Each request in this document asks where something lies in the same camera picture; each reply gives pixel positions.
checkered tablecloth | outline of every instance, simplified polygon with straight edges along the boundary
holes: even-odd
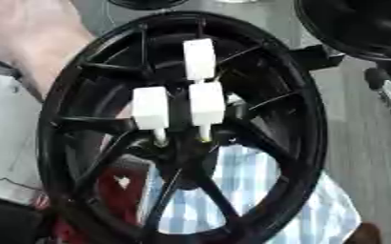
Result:
[[[219,150],[214,181],[239,214],[247,213],[269,192],[279,176],[274,158],[242,146]],[[146,197],[141,203],[142,223],[158,197],[162,179],[152,167]],[[201,189],[177,191],[161,218],[164,234],[192,234],[222,226],[225,219]],[[299,214],[269,244],[342,243],[360,224],[348,195],[324,173]]]

wheel rim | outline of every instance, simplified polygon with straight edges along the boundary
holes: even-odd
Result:
[[[273,67],[270,70],[278,77],[277,83],[281,85],[255,82],[254,87],[249,88],[236,79],[224,76],[224,81],[221,80],[224,90],[236,92],[243,97],[245,113],[241,115],[235,112],[236,107],[228,106],[229,114],[224,124],[217,127],[215,143],[193,147],[194,142],[191,142],[188,147],[191,152],[184,154],[197,155],[194,149],[200,149],[201,152],[187,161],[200,161],[200,156],[214,152],[217,144],[222,145],[231,134],[237,138],[237,143],[259,148],[272,155],[278,162],[281,176],[257,206],[244,216],[237,216],[233,206],[202,168],[191,168],[190,171],[188,168],[181,168],[163,186],[164,197],[157,201],[154,207],[157,211],[149,215],[144,227],[123,223],[97,208],[96,204],[91,203],[91,195],[87,196],[105,167],[75,176],[70,167],[70,144],[75,144],[75,138],[85,138],[84,141],[95,138],[90,146],[79,147],[86,150],[88,147],[99,148],[103,135],[79,137],[80,131],[112,134],[113,140],[106,147],[109,152],[103,151],[97,157],[100,165],[108,166],[123,154],[123,150],[119,149],[131,149],[134,153],[135,150],[131,147],[134,143],[150,141],[149,135],[135,129],[131,119],[117,120],[114,115],[130,102],[134,87],[159,84],[173,92],[179,90],[182,82],[185,87],[188,83],[182,79],[182,63],[172,62],[180,58],[181,53],[175,51],[170,54],[170,50],[176,50],[184,39],[198,37],[210,37],[216,43],[218,73],[233,70],[237,66],[241,66],[237,72],[243,71],[247,68],[244,63],[250,63],[250,57],[250,60],[255,58],[261,65],[253,68],[249,64],[247,66],[251,67],[247,69],[251,72],[263,72],[266,68],[262,62],[268,61],[268,65]],[[163,51],[169,54],[167,60],[158,58],[162,57]],[[137,62],[134,58],[123,59],[124,54],[127,57],[139,56],[139,59]],[[265,97],[265,88],[262,86],[267,84],[271,85],[269,89],[276,86],[276,90],[274,94]],[[120,99],[114,100],[117,97],[117,94],[112,95],[114,90],[118,92]],[[280,111],[282,108],[286,108],[285,112]],[[286,142],[280,145],[277,140],[249,122],[257,116],[265,120],[266,117],[273,116],[271,111],[274,114],[288,114],[288,117],[283,115],[281,120],[290,121],[286,124],[290,129],[285,146]],[[39,169],[52,205],[93,241],[239,243],[250,240],[251,243],[258,243],[272,237],[288,223],[313,191],[324,163],[326,131],[323,105],[312,78],[295,63],[290,52],[276,38],[229,17],[203,12],[171,12],[145,17],[113,30],[90,44],[62,71],[40,116]],[[182,175],[191,177],[215,201],[226,217],[227,224],[224,227],[198,234],[157,232],[161,213],[170,200],[171,193],[176,190],[176,180]]]
[[[319,19],[319,16],[321,16],[324,11],[319,10],[333,10],[335,8],[338,9],[338,6],[342,8],[342,5],[338,5],[339,1],[336,2],[336,5],[331,4],[330,2],[325,1],[307,1],[307,0],[296,0],[295,2],[295,10],[298,16],[298,19],[302,23],[302,25],[311,33],[313,34],[318,40],[320,40],[325,45],[333,48],[337,51],[342,51],[345,54],[348,54],[350,56],[369,60],[373,62],[391,62],[391,56],[385,54],[385,48],[380,45],[373,45],[373,44],[365,44],[364,46],[361,45],[354,45],[348,40],[342,40],[339,37],[342,36],[342,34],[337,34],[337,36],[332,35],[330,30],[332,29],[326,29],[322,28],[319,23],[329,23],[331,20],[329,17],[330,15],[326,14],[323,15],[324,19]],[[345,15],[345,11],[342,13],[341,19],[348,19],[349,17]]]
[[[110,0],[113,4],[131,10],[159,10],[180,5],[188,0]]]

white plastic cap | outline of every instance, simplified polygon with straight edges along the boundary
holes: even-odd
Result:
[[[187,79],[202,81],[215,77],[216,55],[212,39],[184,42]]]
[[[169,127],[169,107],[164,87],[134,89],[132,116],[140,130]]]
[[[219,82],[198,83],[190,86],[191,116],[195,126],[222,123],[225,100]]]

red object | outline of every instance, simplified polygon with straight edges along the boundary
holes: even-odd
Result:
[[[115,180],[123,176],[130,179],[130,184],[123,189]],[[127,223],[136,224],[136,213],[145,185],[146,173],[124,169],[110,169],[98,180],[101,199],[111,214]],[[65,220],[59,219],[54,228],[57,237],[70,244],[86,244],[83,234],[76,231]]]

